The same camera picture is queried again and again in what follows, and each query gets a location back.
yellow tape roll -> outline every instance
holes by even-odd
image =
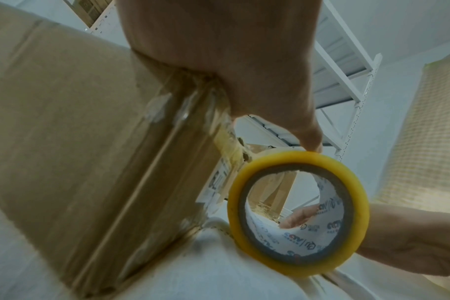
[[[246,196],[253,184],[265,175],[282,171],[315,174],[321,191],[320,206],[309,226],[270,228],[249,209]],[[369,221],[368,199],[357,177],[342,163],[305,151],[277,153],[246,165],[230,188],[227,206],[238,247],[290,276],[321,274],[343,264],[362,243]]]

packing tape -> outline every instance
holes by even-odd
[[[320,191],[317,214],[300,227],[281,229],[260,220],[247,202],[263,176],[283,171],[312,173]],[[238,247],[289,276],[331,271],[357,251],[368,228],[368,199],[357,177],[342,163],[314,152],[288,151],[252,161],[228,194],[228,220]]]

tape roll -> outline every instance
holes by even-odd
[[[293,229],[262,222],[247,202],[258,179],[283,171],[312,173],[320,191],[316,216]],[[246,165],[230,188],[227,209],[238,247],[290,276],[321,274],[343,264],[359,248],[369,221],[368,199],[357,177],[342,163],[305,151],[272,154]]]

white ceiling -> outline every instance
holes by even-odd
[[[450,41],[450,0],[330,0],[363,47],[388,64]]]

